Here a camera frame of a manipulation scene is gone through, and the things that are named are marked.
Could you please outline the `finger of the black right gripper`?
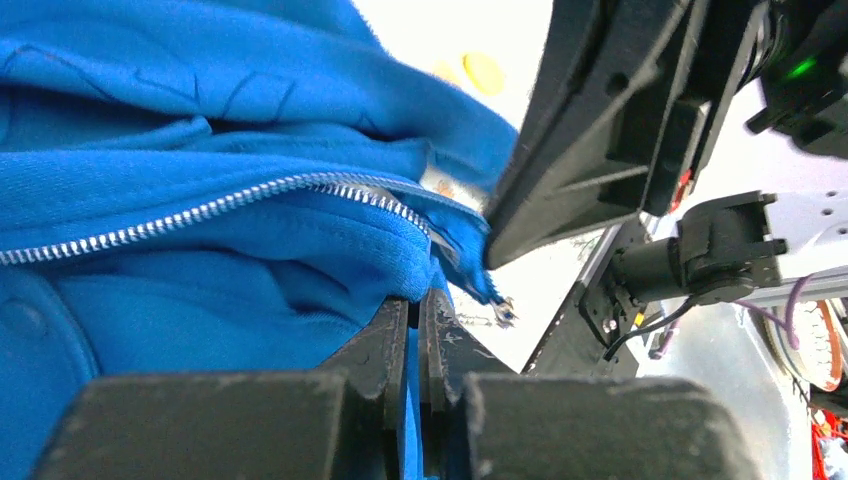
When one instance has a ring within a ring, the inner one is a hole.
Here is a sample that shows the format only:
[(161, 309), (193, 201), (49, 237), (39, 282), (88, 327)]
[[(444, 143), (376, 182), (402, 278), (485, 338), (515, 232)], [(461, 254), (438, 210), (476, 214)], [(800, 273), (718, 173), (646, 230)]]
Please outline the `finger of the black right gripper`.
[(497, 269), (642, 212), (709, 160), (751, 78), (766, 1), (556, 1), (523, 126), (488, 202)]

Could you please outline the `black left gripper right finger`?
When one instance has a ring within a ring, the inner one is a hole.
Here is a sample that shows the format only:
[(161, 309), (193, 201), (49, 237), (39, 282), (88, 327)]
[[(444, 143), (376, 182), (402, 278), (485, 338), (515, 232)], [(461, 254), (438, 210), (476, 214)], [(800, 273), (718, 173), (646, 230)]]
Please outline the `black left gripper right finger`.
[(681, 379), (511, 371), (458, 323), (447, 294), (418, 321), (427, 479), (755, 479), (730, 412)]

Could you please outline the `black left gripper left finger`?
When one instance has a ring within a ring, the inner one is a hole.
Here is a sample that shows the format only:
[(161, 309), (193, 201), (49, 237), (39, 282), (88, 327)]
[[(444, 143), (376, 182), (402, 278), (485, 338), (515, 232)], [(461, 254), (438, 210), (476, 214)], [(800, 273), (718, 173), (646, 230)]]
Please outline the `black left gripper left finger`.
[(72, 403), (36, 479), (397, 479), (409, 305), (386, 300), (315, 369), (109, 377)]

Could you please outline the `blue zip-up jacket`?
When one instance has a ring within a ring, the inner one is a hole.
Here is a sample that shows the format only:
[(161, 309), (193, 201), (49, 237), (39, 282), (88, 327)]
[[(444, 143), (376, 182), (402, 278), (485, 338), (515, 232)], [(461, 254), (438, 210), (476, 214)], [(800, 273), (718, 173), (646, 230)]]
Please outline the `blue zip-up jacket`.
[(1, 475), (106, 375), (306, 369), (383, 301), (502, 305), (516, 130), (348, 1), (1, 5)]

